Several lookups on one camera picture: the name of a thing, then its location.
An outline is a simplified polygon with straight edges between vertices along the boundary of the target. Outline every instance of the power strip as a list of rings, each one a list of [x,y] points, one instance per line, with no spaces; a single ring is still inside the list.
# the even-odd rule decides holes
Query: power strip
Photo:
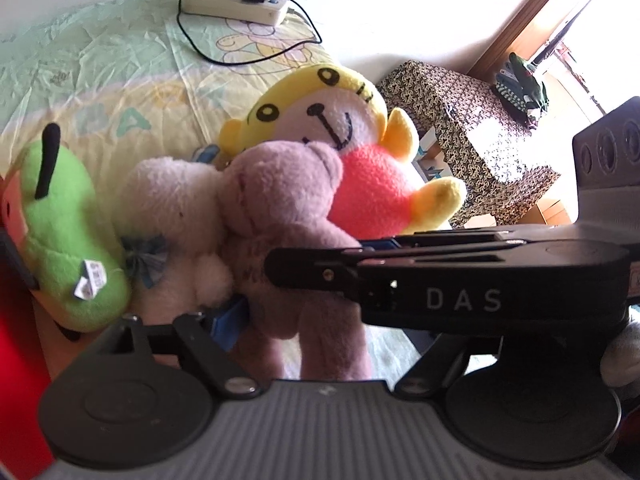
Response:
[[[182,10],[188,14],[217,16],[273,27],[282,23],[288,8],[287,0],[264,0],[259,4],[242,0],[182,0]]]

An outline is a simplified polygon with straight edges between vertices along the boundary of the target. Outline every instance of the power cord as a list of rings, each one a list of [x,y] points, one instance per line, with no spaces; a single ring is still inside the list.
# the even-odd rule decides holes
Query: power cord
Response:
[[[310,43],[311,44],[321,44],[322,43],[322,36],[320,36],[320,33],[316,29],[316,26],[314,25],[314,22],[311,20],[309,15],[306,13],[306,10],[304,9],[304,7],[302,7],[296,0],[289,0],[289,1],[294,3],[294,4],[296,4],[296,6],[298,6],[300,8],[302,13],[305,15],[305,19],[307,21],[307,24],[313,30],[313,32],[316,35],[316,37],[313,38],[312,40],[301,40],[301,41],[299,41],[297,43],[294,43],[291,46],[288,46],[287,48],[284,48],[283,50],[277,52],[276,54],[271,54],[270,56],[260,57],[258,59],[252,59],[250,61],[231,61],[231,62],[220,61],[220,60],[217,60],[217,59],[212,59],[209,56],[207,56],[206,54],[204,54],[204,52],[201,51],[196,46],[194,41],[191,39],[191,36],[189,35],[189,33],[185,30],[185,28],[182,26],[182,23],[180,22],[180,16],[182,15],[182,0],[178,0],[178,14],[175,17],[175,21],[178,23],[178,27],[180,27],[180,30],[184,34],[184,37],[187,38],[187,41],[189,41],[189,43],[191,44],[193,49],[205,61],[208,61],[208,62],[210,62],[210,63],[212,63],[214,65],[220,65],[220,66],[249,65],[249,64],[260,63],[260,62],[263,62],[263,61],[267,61],[267,60],[273,59],[273,58],[278,57],[278,56],[282,56],[283,54],[286,54],[287,52],[290,52],[291,50],[294,50],[295,48],[298,48],[299,46],[302,46],[304,44],[310,44]]]

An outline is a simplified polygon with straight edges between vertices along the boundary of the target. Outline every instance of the bed sheet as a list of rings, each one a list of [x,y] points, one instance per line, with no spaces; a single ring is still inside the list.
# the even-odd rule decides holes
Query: bed sheet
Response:
[[[109,214],[114,190],[137,162],[190,158],[290,70],[331,60],[320,46],[307,44],[258,64],[213,66],[188,45],[176,9],[177,0],[119,0],[0,38],[0,174],[56,121]],[[277,28],[202,16],[182,20],[201,50],[226,62],[258,59],[312,38],[295,14]],[[402,331],[367,330],[376,376],[395,381],[417,359],[414,347]],[[63,344],[45,346],[53,352]],[[73,353],[61,349],[53,368]],[[295,341],[286,355],[293,377],[300,360]]]

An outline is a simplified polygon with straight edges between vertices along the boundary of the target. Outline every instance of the white tag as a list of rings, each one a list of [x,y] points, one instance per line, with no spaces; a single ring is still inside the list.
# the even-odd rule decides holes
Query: white tag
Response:
[[[95,298],[100,289],[107,283],[107,272],[104,270],[104,265],[95,260],[85,260],[84,268],[91,285],[92,298]]]
[[[629,267],[629,293],[628,298],[640,296],[640,262],[632,262]]]
[[[76,290],[74,290],[74,296],[81,300],[92,300],[95,297],[91,290],[91,283],[84,276],[80,276]]]

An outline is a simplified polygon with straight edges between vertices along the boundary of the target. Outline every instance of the black antenna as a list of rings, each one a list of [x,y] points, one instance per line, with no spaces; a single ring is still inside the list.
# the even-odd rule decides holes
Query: black antenna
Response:
[[[49,123],[42,131],[42,164],[38,175],[38,185],[34,198],[40,200],[49,194],[49,184],[56,169],[58,151],[60,150],[60,126]]]

